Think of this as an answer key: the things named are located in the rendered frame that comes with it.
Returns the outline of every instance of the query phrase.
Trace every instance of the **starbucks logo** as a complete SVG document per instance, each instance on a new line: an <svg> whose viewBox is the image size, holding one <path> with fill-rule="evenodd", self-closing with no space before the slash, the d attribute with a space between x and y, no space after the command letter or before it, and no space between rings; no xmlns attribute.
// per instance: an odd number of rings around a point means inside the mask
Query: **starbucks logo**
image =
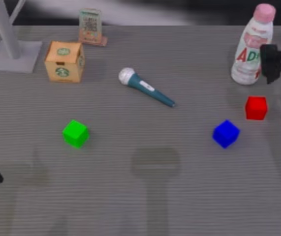
<svg viewBox="0 0 281 236"><path fill-rule="evenodd" d="M55 72L60 77L67 77L67 76L69 76L69 70L67 70L66 68L59 67L59 68L57 68L55 70Z"/></svg>
<svg viewBox="0 0 281 236"><path fill-rule="evenodd" d="M59 48L57 50L57 54L60 56L67 56L67 55L69 55L69 53L70 53L70 50L68 48Z"/></svg>
<svg viewBox="0 0 281 236"><path fill-rule="evenodd" d="M84 64L83 56L80 56L80 57L79 57L79 66L80 66L80 67L83 67L83 64Z"/></svg>

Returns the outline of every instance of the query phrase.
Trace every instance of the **gray table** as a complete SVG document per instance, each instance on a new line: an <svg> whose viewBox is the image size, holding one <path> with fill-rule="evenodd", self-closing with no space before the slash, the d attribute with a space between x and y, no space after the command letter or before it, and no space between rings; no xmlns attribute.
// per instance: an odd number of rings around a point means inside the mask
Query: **gray table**
<svg viewBox="0 0 281 236"><path fill-rule="evenodd" d="M105 28L80 84L50 83L43 63L77 27L15 30L44 46L33 74L0 72L0 236L281 235L281 80L230 79L243 27ZM126 66L178 106L122 86ZM267 96L265 121L245 120L248 95ZM72 119L91 131L80 150L63 141ZM225 119L241 129L226 150Z"/></svg>

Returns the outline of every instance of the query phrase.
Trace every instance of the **bottle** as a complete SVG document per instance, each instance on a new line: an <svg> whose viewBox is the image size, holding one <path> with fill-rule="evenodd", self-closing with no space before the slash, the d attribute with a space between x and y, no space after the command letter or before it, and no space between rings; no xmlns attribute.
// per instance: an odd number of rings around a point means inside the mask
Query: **bottle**
<svg viewBox="0 0 281 236"><path fill-rule="evenodd" d="M254 84L261 73L259 49L273 39L276 9L270 4L256 7L254 16L245 27L231 69L232 79L242 85Z"/></svg>

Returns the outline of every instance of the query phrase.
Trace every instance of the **pink bottle cap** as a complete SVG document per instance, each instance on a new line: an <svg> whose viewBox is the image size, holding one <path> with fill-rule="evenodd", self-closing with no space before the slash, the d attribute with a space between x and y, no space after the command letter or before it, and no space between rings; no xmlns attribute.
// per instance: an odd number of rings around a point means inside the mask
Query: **pink bottle cap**
<svg viewBox="0 0 281 236"><path fill-rule="evenodd" d="M254 12L254 19L261 23L272 22L275 18L276 9L270 4L260 4L256 7Z"/></svg>

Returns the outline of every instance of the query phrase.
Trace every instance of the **stand base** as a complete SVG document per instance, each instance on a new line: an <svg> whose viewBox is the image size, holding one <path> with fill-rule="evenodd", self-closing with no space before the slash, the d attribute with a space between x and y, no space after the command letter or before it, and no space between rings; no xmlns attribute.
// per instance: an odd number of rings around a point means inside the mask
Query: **stand base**
<svg viewBox="0 0 281 236"><path fill-rule="evenodd" d="M102 41L100 43L92 43L92 42L87 42L87 41L81 41L84 44L89 44L93 46L99 46L99 47L105 47L107 44L107 37L102 37Z"/></svg>
<svg viewBox="0 0 281 236"><path fill-rule="evenodd" d="M32 73L36 59L42 47L41 41L19 41L21 56L18 59L9 57L3 41L0 42L0 71Z"/></svg>

